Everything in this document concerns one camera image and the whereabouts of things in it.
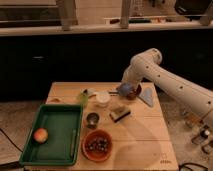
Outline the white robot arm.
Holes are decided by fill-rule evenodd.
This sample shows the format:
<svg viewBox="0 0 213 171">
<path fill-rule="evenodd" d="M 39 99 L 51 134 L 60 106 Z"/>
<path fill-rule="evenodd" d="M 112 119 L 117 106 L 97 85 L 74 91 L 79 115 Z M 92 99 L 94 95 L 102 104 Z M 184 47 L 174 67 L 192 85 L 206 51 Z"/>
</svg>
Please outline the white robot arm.
<svg viewBox="0 0 213 171">
<path fill-rule="evenodd" d="M 213 130 L 213 91 L 161 68 L 161 61 L 162 54 L 156 48 L 134 55 L 123 73 L 121 83 L 137 89 L 143 78 L 148 79 L 197 114 Z"/>
</svg>

